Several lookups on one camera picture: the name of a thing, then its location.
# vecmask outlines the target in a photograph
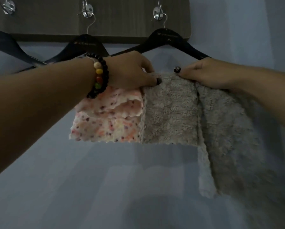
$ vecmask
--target pink speckled fabric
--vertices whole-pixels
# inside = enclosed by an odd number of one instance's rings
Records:
[[[83,99],[71,127],[70,139],[77,141],[138,142],[143,110],[140,90],[107,87],[95,99]]]

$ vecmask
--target fuzzy gray garment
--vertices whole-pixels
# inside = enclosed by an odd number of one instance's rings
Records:
[[[285,228],[284,186],[264,164],[250,102],[175,74],[162,79],[143,90],[141,142],[199,146],[202,195],[231,196],[244,209],[247,228]]]

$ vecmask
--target bracelet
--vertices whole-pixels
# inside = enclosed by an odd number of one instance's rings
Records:
[[[104,92],[107,88],[107,84],[109,82],[108,67],[105,60],[100,55],[94,53],[86,53],[83,55],[83,57],[89,57],[94,62],[94,68],[96,69],[96,81],[93,88],[86,97],[95,99],[98,94]]]

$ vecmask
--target plastic hanger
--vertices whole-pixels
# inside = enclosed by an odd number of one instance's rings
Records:
[[[109,56],[109,53],[106,51],[105,47],[98,39],[89,34],[82,34],[71,40],[59,54],[45,62],[49,64],[66,61],[83,55],[87,52],[96,53],[101,55],[102,57]],[[34,67],[28,67],[21,71],[30,70],[33,68]]]
[[[21,49],[21,47],[18,45],[15,39],[12,38],[11,35],[4,33],[2,31],[0,31],[0,51],[8,55],[11,55],[13,57],[16,57],[22,61],[25,61],[29,64],[32,64],[35,67],[46,65],[45,62],[42,62],[34,57],[27,55]]]
[[[139,53],[144,53],[144,52],[153,50],[153,49],[160,47],[160,46],[163,46],[163,45],[170,45],[170,46],[172,46],[176,49],[179,49],[180,51],[183,51],[184,53],[186,53],[186,54],[188,54],[188,55],[190,55],[190,56],[192,56],[198,60],[209,57],[208,55],[198,51],[193,46],[191,46],[178,33],[176,33],[173,30],[167,29],[167,28],[157,29],[142,44],[139,44],[139,45],[134,46],[132,48],[129,48],[127,50],[118,52],[118,53],[113,54],[111,56],[120,55],[120,54],[127,53],[130,51],[138,51]]]

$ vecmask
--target green bead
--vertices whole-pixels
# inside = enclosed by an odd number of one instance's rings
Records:
[[[102,87],[102,85],[101,84],[99,84],[99,83],[95,83],[95,88],[96,89],[100,89]]]

